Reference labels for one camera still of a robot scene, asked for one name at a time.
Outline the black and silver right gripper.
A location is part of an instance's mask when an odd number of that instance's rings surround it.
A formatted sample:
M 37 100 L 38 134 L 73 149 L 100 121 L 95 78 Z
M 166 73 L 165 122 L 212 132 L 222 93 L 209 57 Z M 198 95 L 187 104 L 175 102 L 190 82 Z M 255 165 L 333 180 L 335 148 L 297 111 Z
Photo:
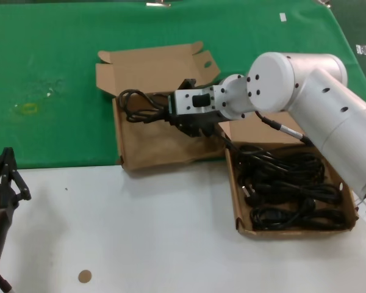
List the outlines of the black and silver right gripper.
M 196 89 L 196 79 L 184 79 L 168 97 L 168 121 L 189 137 L 212 136 L 220 112 L 210 89 Z

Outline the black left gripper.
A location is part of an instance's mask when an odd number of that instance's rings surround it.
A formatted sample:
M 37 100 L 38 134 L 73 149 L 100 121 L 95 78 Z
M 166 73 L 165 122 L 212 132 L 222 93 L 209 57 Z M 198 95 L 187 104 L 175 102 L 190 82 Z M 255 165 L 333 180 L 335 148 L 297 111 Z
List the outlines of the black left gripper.
M 18 201 L 30 200 L 31 193 L 18 172 L 15 152 L 11 147 L 4 148 L 0 154 L 0 175 L 1 171 L 2 175 L 6 175 L 7 180 L 0 183 L 0 211 L 13 211 L 19 206 Z M 11 187 L 12 181 L 20 190 L 18 194 Z

